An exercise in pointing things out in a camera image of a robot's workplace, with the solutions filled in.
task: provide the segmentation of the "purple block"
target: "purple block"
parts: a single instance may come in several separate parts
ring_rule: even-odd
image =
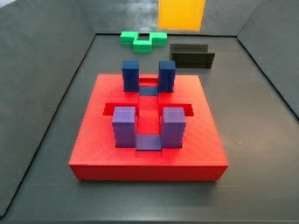
[[[137,108],[115,107],[113,125],[117,147],[137,147]]]
[[[135,149],[138,151],[161,151],[162,136],[161,135],[137,135]]]
[[[186,117],[183,108],[163,108],[162,146],[163,148],[183,147]]]

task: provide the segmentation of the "blue pillar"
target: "blue pillar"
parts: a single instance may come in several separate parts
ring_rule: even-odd
[[[137,108],[115,107],[113,118],[117,147],[137,147]]]
[[[139,91],[139,62],[138,60],[123,61],[123,79],[125,79],[125,91]]]
[[[162,146],[163,148],[183,147],[186,117],[183,108],[163,108]]]
[[[177,67],[173,60],[159,61],[159,93],[171,93],[174,91],[175,70]]]

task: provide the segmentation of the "purple pillar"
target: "purple pillar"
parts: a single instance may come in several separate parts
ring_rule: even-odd
[[[183,147],[186,117],[183,108],[163,108],[162,145],[163,148]]]
[[[137,147],[137,108],[115,107],[113,118],[117,147]]]

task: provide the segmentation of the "red base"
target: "red base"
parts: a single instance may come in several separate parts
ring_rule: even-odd
[[[157,75],[142,77],[143,85],[155,83]],[[137,107],[137,130],[142,134],[159,134],[159,115],[165,106],[185,107],[187,125],[181,149],[146,152],[117,148],[111,123],[114,107],[125,105]],[[102,74],[90,98],[70,167],[81,180],[218,180],[229,160],[199,77],[177,75],[174,93],[154,98],[125,93],[122,75]]]

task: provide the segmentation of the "green block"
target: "green block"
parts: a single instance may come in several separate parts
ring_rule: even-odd
[[[154,46],[167,45],[167,33],[166,32],[151,32],[150,39],[153,40]]]
[[[151,40],[135,40],[134,49],[153,49],[153,41]]]
[[[121,35],[121,43],[125,46],[133,45],[135,40],[138,39],[139,33],[138,31],[123,31]]]

